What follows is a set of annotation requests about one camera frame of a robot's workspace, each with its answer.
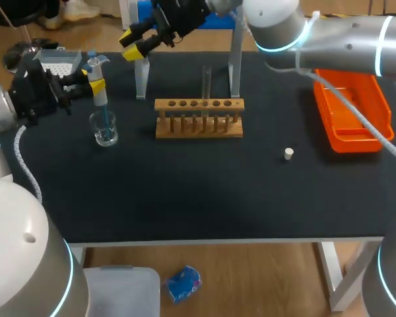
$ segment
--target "metal stand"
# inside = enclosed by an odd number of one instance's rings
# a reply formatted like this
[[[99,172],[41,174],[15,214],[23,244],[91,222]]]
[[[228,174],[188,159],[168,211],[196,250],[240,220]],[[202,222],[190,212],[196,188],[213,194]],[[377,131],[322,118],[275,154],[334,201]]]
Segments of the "metal stand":
[[[362,289],[365,269],[376,253],[380,241],[363,242],[353,256],[345,276],[337,258],[334,242],[319,242],[318,249],[323,262],[323,270],[329,288],[329,303],[332,312],[346,310]]]
[[[244,41],[244,31],[242,25],[244,23],[244,10],[239,6],[236,10],[237,19],[235,21],[235,29],[232,34],[232,44],[230,45],[229,54],[229,82],[230,97],[240,97],[240,68],[242,64],[242,42]]]
[[[14,46],[9,48],[3,56],[3,65],[5,66],[5,68],[11,73],[15,74],[18,70],[19,63],[22,60],[23,56],[26,53],[38,52],[41,47],[38,46],[39,41],[33,42],[31,40],[31,36],[26,25],[22,25],[21,27],[16,28],[1,7],[0,14],[11,28],[15,30],[18,29],[20,31],[20,34],[23,38],[23,42],[16,43]]]
[[[86,248],[81,246],[70,246],[73,255],[78,260],[79,264],[84,267]]]
[[[119,4],[123,29],[127,30],[130,24],[137,23],[139,21],[138,0],[119,0]],[[230,46],[228,61],[231,98],[239,98],[240,96],[240,69],[242,61],[242,42],[244,39],[244,32],[242,30],[242,25],[244,23],[244,10],[242,9],[242,6],[237,8],[237,17],[235,29],[232,34],[232,44]],[[137,99],[145,99],[149,72],[150,62],[148,58],[135,62]]]

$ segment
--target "white table leg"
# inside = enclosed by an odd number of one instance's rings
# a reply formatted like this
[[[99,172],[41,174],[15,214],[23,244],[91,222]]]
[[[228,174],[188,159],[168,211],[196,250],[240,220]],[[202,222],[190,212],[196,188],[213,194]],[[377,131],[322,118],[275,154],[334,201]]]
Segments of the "white table leg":
[[[81,246],[70,246],[73,255],[76,257],[80,265],[84,266],[86,248]]]
[[[138,0],[128,0],[129,17],[131,23],[139,22]],[[135,61],[135,82],[137,86],[137,99],[145,99],[147,95],[148,75],[150,73],[150,62],[148,58]]]
[[[233,30],[232,43],[229,54],[229,81],[230,97],[240,97],[240,70],[242,65],[242,42],[244,41],[244,31],[242,23],[244,21],[244,10],[242,6],[236,9],[237,19]]]
[[[362,288],[365,269],[376,253],[380,242],[366,242],[358,250],[354,263],[342,277],[339,259],[333,242],[319,242],[318,248],[323,262],[324,274],[329,287],[330,308],[333,312],[342,312],[358,296]]]

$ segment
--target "glowing blue ring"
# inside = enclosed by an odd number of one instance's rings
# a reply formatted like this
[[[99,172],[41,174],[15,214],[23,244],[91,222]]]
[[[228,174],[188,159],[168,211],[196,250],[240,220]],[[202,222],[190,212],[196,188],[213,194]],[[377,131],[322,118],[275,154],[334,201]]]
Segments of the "glowing blue ring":
[[[282,48],[263,48],[262,46],[258,45],[257,42],[255,42],[255,44],[257,44],[257,47],[263,52],[267,52],[267,53],[281,52],[281,51],[288,50],[292,46],[295,46],[302,38],[304,38],[306,36],[307,32],[308,32],[308,21],[305,21],[304,29],[303,29],[302,33],[299,35],[299,37],[292,43],[290,43],[286,46],[283,46]]]
[[[69,245],[66,242],[66,240],[63,239],[63,241],[66,243],[67,251],[69,251],[69,258],[71,259],[71,273],[69,274],[69,280],[67,282],[66,290],[65,290],[63,296],[61,297],[61,300],[60,300],[59,304],[57,305],[57,307],[55,308],[53,313],[51,313],[50,317],[55,317],[57,315],[57,313],[59,312],[60,308],[63,306],[63,303],[65,302],[66,297],[69,294],[69,290],[71,289],[71,285],[72,285],[72,279],[73,279],[73,255],[72,255],[71,248],[69,247]]]
[[[377,266],[378,266],[378,273],[380,275],[381,282],[383,283],[383,287],[387,295],[389,295],[389,298],[393,302],[393,304],[396,306],[396,299],[395,297],[391,294],[391,291],[389,290],[389,287],[387,287],[384,277],[383,277],[383,272],[381,271],[381,261],[380,261],[380,253],[381,253],[381,246],[378,249],[378,258],[377,258]]]
[[[377,50],[376,50],[376,61],[375,61],[375,68],[376,68],[376,75],[381,77],[381,69],[380,69],[380,62],[381,62],[381,51],[383,50],[384,45],[384,38],[387,28],[389,27],[390,21],[393,17],[389,16],[384,20],[383,26],[381,27],[380,36],[378,37],[377,43]]]

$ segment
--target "white cap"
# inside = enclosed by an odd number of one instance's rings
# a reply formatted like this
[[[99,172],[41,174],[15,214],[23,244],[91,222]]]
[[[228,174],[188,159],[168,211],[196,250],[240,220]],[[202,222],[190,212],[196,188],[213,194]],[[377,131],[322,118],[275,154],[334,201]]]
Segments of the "white cap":
[[[284,159],[285,160],[290,160],[292,158],[293,155],[293,149],[291,149],[290,147],[288,147],[287,149],[284,150]]]

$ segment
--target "black table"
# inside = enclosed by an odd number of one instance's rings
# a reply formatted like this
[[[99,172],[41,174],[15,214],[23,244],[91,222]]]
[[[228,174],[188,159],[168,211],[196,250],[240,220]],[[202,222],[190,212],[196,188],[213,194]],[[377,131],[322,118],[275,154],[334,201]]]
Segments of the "black table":
[[[334,153],[309,79],[273,73],[244,53],[243,139],[156,140],[154,99],[199,98],[203,65],[213,67],[212,98],[229,96],[227,54],[153,54],[146,101],[135,100],[133,64],[106,55],[118,143],[95,143],[91,100],[75,102],[71,117],[41,119],[21,141],[44,207],[68,242],[376,237],[396,215],[396,158],[386,150]],[[379,83],[396,144],[396,87]],[[32,191],[14,135],[0,142],[15,182]],[[287,147],[295,150],[290,162],[282,160]]]

